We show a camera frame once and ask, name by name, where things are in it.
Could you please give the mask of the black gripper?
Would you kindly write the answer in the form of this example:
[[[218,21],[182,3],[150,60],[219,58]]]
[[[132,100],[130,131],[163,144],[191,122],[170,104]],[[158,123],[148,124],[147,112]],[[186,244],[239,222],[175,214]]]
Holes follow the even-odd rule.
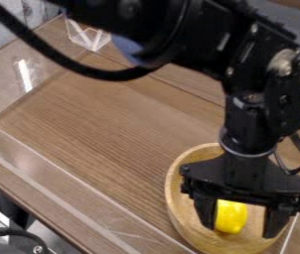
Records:
[[[210,230],[215,229],[219,199],[262,206],[262,237],[274,238],[300,212],[298,171],[292,172],[281,162],[269,160],[275,148],[257,155],[241,153],[239,142],[226,128],[219,142],[219,156],[179,166],[182,193],[194,201],[200,224]]]

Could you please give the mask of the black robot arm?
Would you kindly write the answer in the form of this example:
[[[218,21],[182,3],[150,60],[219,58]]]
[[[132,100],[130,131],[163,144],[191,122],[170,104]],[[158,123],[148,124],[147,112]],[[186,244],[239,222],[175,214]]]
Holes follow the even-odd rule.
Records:
[[[203,227],[219,200],[263,207],[262,235],[277,236],[300,213],[300,171],[277,143],[300,145],[300,45],[245,0],[52,0],[69,17],[115,35],[135,67],[100,72],[127,79],[176,64],[215,79],[225,92],[222,154],[179,168],[180,191]]]

